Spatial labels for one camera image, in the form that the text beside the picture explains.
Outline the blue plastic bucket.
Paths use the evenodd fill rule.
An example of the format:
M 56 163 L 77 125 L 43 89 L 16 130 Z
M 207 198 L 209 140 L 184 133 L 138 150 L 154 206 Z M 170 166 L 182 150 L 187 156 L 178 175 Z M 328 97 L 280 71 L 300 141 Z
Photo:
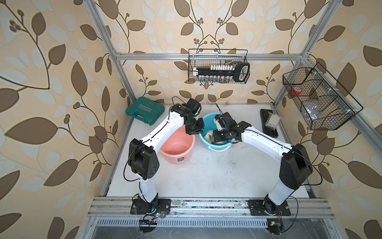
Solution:
M 217 130 L 217 126 L 216 126 L 216 123 L 214 122 L 214 118 L 218 114 L 219 113 L 209 113 L 203 117 L 205 127 L 203 129 L 203 133 L 199 134 L 199 136 L 203 143 L 203 146 L 207 150 L 213 151 L 213 152 L 225 152 L 231 148 L 232 144 L 230 142 L 225 141 L 225 142 L 220 142 L 218 144 L 213 144 L 211 143 L 211 140 L 210 140 L 212 137 L 212 133 L 209 133 L 209 132 Z

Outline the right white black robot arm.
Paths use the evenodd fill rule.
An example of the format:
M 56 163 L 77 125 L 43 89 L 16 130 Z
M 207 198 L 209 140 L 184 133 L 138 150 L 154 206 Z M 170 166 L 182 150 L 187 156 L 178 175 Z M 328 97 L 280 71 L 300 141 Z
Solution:
M 303 145 L 278 141 L 245 121 L 237 123 L 228 112 L 217 114 L 214 123 L 217 126 L 213 131 L 214 141 L 244 142 L 262 150 L 280 164 L 279 180 L 261 206 L 268 215 L 275 215 L 312 174 L 313 166 Z

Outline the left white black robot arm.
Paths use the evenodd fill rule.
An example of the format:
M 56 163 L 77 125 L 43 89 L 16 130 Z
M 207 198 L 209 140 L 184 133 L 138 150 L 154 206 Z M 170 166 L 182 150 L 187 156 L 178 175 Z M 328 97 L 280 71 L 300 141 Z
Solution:
M 157 153 L 165 142 L 179 129 L 185 135 L 203 133 L 204 121 L 199 118 L 201 104 L 190 98 L 188 102 L 170 107 L 167 118 L 141 140 L 133 139 L 129 145 L 127 165 L 139 180 L 138 201 L 151 211 L 157 205 L 158 193 L 154 175 L 159 170 Z

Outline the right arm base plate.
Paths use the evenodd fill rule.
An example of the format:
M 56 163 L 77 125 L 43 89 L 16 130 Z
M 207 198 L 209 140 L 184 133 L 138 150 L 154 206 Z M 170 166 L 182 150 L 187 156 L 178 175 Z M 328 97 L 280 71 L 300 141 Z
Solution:
M 291 212 L 287 201 L 276 205 L 270 200 L 252 199 L 247 201 L 251 216 L 290 216 Z

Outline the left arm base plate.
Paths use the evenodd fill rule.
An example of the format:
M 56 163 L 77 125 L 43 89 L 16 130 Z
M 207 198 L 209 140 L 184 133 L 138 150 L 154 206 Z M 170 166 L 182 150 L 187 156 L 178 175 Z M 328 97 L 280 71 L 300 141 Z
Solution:
M 131 215 L 168 215 L 171 210 L 171 199 L 154 199 L 148 203 L 140 197 L 133 199 Z

